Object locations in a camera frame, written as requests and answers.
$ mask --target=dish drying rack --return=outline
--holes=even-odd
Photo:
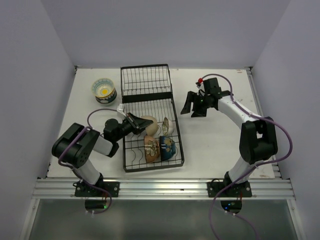
[[[166,137],[176,146],[176,153],[169,160],[161,161],[158,157],[147,163],[144,135],[130,133],[123,138],[123,169],[132,173],[183,166],[185,157],[168,64],[125,66],[120,71],[122,103],[126,111],[137,117],[153,116],[158,124],[153,136],[157,141],[163,135],[162,123],[167,117],[173,122],[174,131]]]

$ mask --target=white wall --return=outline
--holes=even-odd
[[[291,0],[253,68],[262,109],[293,139],[291,157],[280,164],[291,178],[308,239],[319,239],[320,1]],[[278,156],[288,149],[280,135]]]
[[[39,0],[0,1],[0,239],[19,237],[74,67]]]
[[[290,0],[42,0],[72,62],[253,66]]]

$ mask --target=cable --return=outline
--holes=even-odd
[[[113,112],[116,112],[116,111],[117,111],[117,110],[112,109],[112,108],[100,108],[100,109],[97,109],[97,110],[92,111],[92,112],[88,115],[88,117],[86,118],[86,123],[88,124],[88,126],[89,126],[90,128],[93,129],[92,125],[91,125],[90,122],[89,122],[89,118],[91,117],[92,114],[94,114],[94,113],[96,113],[96,112],[99,112],[99,111],[102,111],[102,110],[108,110],[108,111],[113,111]]]
[[[227,185],[226,187],[224,187],[223,189],[221,189],[214,197],[213,201],[212,201],[212,204],[210,206],[210,210],[209,210],[209,222],[210,222],[210,227],[211,227],[211,230],[213,232],[213,234],[215,235],[215,237],[220,240],[220,237],[218,236],[218,234],[216,233],[215,229],[214,229],[214,226],[213,226],[213,223],[212,223],[212,210],[213,210],[213,207],[215,205],[215,202],[217,200],[217,198],[220,196],[221,193],[223,193],[225,190],[227,190],[228,188],[232,187],[233,185],[235,185],[239,180],[243,179],[244,177],[246,177],[247,175],[251,174],[257,167],[259,166],[262,166],[262,165],[266,165],[266,164],[271,164],[271,163],[278,163],[280,161],[283,161],[285,159],[287,159],[291,153],[292,153],[292,150],[293,150],[293,142],[292,142],[292,139],[288,133],[288,131],[283,127],[281,126],[279,123],[273,121],[273,120],[270,120],[268,118],[264,118],[264,117],[261,117],[261,116],[257,116],[257,115],[254,115],[254,114],[251,114],[250,112],[248,112],[247,110],[245,110],[237,101],[235,101],[234,99],[234,96],[233,96],[233,87],[232,87],[232,84],[230,82],[230,80],[228,78],[226,78],[225,76],[223,75],[220,75],[220,74],[216,74],[216,73],[210,73],[210,74],[207,74],[205,76],[202,77],[202,79],[206,78],[206,77],[209,77],[209,76],[217,76],[217,77],[221,77],[223,78],[224,80],[226,80],[230,86],[230,98],[232,100],[232,102],[242,111],[244,112],[245,114],[251,116],[252,118],[254,119],[258,119],[258,120],[263,120],[263,121],[266,121],[268,123],[271,123],[275,126],[277,126],[278,128],[280,128],[284,134],[286,135],[286,137],[288,138],[288,141],[289,141],[289,150],[288,150],[288,153],[286,155],[284,155],[283,157],[280,157],[279,159],[275,159],[275,160],[271,160],[271,161],[267,161],[267,162],[261,162],[261,163],[257,163],[255,166],[253,166],[251,169],[249,169],[247,172],[245,172],[243,175],[241,175],[239,178],[237,178],[234,182],[230,183],[229,185]],[[255,234],[255,239],[258,240],[259,239],[259,236],[258,236],[258,232],[257,230],[255,229],[255,227],[253,226],[253,224],[251,222],[249,222],[247,219],[245,219],[244,217],[240,216],[240,215],[236,215],[238,218],[244,220],[245,222],[247,222],[253,229],[254,231],[254,234]]]
[[[105,189],[103,189],[103,188],[100,188],[100,187],[97,187],[97,186],[95,186],[95,185],[87,182],[86,180],[84,180],[84,179],[77,173],[77,171],[76,171],[76,169],[74,168],[73,165],[71,165],[71,164],[66,164],[66,163],[62,163],[62,159],[65,157],[65,155],[67,154],[67,152],[69,151],[69,149],[70,149],[74,144],[76,144],[76,143],[78,142],[78,140],[82,137],[82,135],[83,135],[87,130],[91,130],[91,129],[92,129],[92,128],[91,128],[90,126],[86,126],[84,129],[82,129],[82,131],[73,139],[73,141],[65,148],[65,150],[62,152],[62,154],[59,156],[59,158],[58,158],[58,164],[59,164],[60,166],[70,168],[70,169],[73,171],[74,175],[77,176],[77,178],[79,178],[80,180],[82,180],[82,181],[83,181],[86,185],[88,185],[89,187],[105,193],[105,194],[106,194],[106,196],[105,196],[106,198],[107,198],[107,195],[109,196],[110,202],[109,202],[108,206],[107,206],[105,209],[103,209],[103,210],[101,210],[101,211],[97,211],[97,212],[96,212],[96,211],[92,211],[93,214],[101,214],[101,213],[104,213],[105,211],[107,211],[107,210],[110,208],[110,206],[111,206],[111,204],[112,204],[112,196],[111,196],[111,194],[110,194],[107,190],[105,190]]]

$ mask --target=ceramic bowl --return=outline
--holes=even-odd
[[[169,137],[166,136],[160,136],[159,139],[160,143],[160,156],[161,161],[168,161],[170,158],[172,158],[176,152],[176,143]]]
[[[159,142],[152,136],[144,136],[144,153],[147,164],[154,162],[160,156]]]
[[[114,82],[108,78],[101,78],[91,86],[91,91],[98,103],[111,105],[117,97]]]
[[[153,123],[145,128],[146,134],[148,136],[153,136],[158,131],[158,123],[157,119],[155,119],[153,116],[141,116],[142,119],[152,120]]]
[[[174,132],[174,130],[175,130],[174,123],[165,117],[162,123],[163,135],[164,136],[171,135]]]

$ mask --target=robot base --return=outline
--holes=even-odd
[[[89,187],[84,182],[75,182],[73,186],[75,187],[75,197],[94,198],[105,196],[102,191]],[[102,188],[107,190],[113,198],[117,198],[119,195],[120,183],[118,181],[104,181]]]
[[[223,181],[215,181],[215,179],[213,179],[212,181],[207,182],[206,186],[208,191],[208,197],[214,198],[216,194],[226,186],[226,184]],[[235,184],[232,187],[229,187],[226,191],[220,194],[219,198],[237,198],[240,196],[242,198],[252,197],[251,187],[248,181]]]

